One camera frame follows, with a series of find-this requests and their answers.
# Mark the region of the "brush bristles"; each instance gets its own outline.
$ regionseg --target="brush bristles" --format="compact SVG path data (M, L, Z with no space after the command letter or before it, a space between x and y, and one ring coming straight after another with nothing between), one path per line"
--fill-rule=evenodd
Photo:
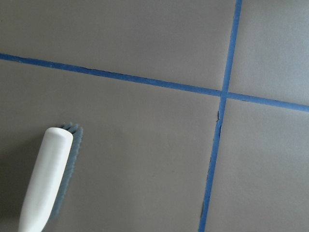
M73 142L72 142L72 146L70 149L70 154L68 157L66 168L62 176L58 194L57 194L57 197L56 197L56 200L55 200L49 219L55 218L59 214L62 201L67 192L69 181L70 181L70 178L74 170L75 161L77 159L78 150L79 150L82 137L83 137L83 128L79 127L78 124L73 125L70 122L69 124L62 124L60 128L67 130L73 134Z

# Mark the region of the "tile floor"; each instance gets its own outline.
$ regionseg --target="tile floor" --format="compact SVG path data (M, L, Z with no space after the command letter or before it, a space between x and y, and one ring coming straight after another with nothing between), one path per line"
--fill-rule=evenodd
M308 5L3 2L0 231L64 121L84 138L44 232L309 231Z

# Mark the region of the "white handle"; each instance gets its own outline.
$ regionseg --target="white handle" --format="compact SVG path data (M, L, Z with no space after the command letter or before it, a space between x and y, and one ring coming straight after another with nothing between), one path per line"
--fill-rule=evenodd
M48 128L36 159L19 219L18 232L41 232L52 211L73 135Z

